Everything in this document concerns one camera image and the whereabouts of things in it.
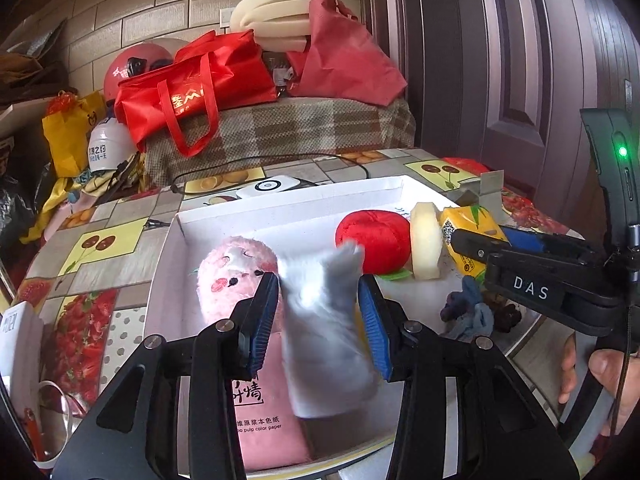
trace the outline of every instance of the finger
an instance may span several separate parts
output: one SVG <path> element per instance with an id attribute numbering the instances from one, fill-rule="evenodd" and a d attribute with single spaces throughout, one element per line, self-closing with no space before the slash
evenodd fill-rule
<path id="1" fill-rule="evenodd" d="M 562 363 L 560 366 L 564 371 L 575 367 L 575 332 L 571 334 L 564 343 Z"/>
<path id="2" fill-rule="evenodd" d="M 575 369 L 571 368 L 565 372 L 562 372 L 562 383 L 560 386 L 560 395 L 558 396 L 558 402 L 560 404 L 566 404 L 569 400 L 571 392 L 574 390 L 578 383 L 578 375 L 575 373 Z"/>
<path id="3" fill-rule="evenodd" d="M 623 353 L 617 350 L 597 350 L 589 359 L 589 370 L 605 389 L 615 397 L 622 370 Z M 640 359 L 632 357 L 626 374 L 616 432 L 625 425 L 640 397 Z M 610 434 L 610 423 L 602 428 L 603 435 Z"/>

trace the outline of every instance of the white cable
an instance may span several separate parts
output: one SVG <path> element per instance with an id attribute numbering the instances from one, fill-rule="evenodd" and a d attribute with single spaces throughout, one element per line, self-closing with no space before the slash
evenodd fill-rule
<path id="1" fill-rule="evenodd" d="M 42 381 L 38 384 L 37 391 L 39 392 L 44 386 L 53 386 L 57 391 L 60 392 L 60 395 L 62 396 L 62 399 L 64 401 L 62 404 L 62 417 L 65 421 L 66 435 L 65 435 L 65 443 L 62 445 L 62 449 L 55 457 L 50 458 L 49 460 L 45 460 L 44 462 L 38 462 L 37 460 L 33 461 L 33 463 L 39 469 L 52 469 L 53 466 L 56 465 L 56 461 L 58 460 L 60 453 L 62 453 L 63 449 L 65 449 L 66 443 L 69 442 L 69 439 L 71 438 L 74 421 L 73 421 L 73 417 L 71 416 L 71 405 L 69 404 L 69 399 L 66 398 L 66 395 L 62 391 L 62 389 L 60 389 L 60 386 L 58 386 L 56 383 L 52 381 Z"/>

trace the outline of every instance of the red helmet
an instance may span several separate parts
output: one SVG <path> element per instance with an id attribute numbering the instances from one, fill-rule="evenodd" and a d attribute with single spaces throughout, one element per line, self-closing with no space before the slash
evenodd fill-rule
<path id="1" fill-rule="evenodd" d="M 173 57 L 169 51 L 154 43 L 140 43 L 130 46 L 113 60 L 104 75 L 102 92 L 106 101 L 118 95 L 118 83 L 127 77 L 143 74 L 169 65 Z"/>

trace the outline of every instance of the red cushion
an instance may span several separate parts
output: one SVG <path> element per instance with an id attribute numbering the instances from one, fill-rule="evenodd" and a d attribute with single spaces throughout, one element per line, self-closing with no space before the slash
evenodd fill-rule
<path id="1" fill-rule="evenodd" d="M 391 211 L 363 210 L 345 216 L 335 231 L 335 245 L 355 240 L 364 247 L 365 274 L 389 274 L 411 255 L 409 221 Z"/>

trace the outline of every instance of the red tote bag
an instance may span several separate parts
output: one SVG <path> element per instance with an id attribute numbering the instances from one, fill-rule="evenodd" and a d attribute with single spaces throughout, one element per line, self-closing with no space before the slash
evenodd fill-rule
<path id="1" fill-rule="evenodd" d="M 114 111 L 141 152 L 145 139 L 166 126 L 178 151 L 193 156 L 218 130 L 219 110 L 275 100 L 253 31 L 216 35 L 212 30 L 176 52 L 173 64 L 123 79 Z M 203 110 L 209 131 L 188 146 L 178 118 Z"/>
<path id="2" fill-rule="evenodd" d="M 311 0 L 309 20 L 308 52 L 287 52 L 296 73 L 291 95 L 388 106 L 402 94 L 404 77 L 340 0 Z"/>

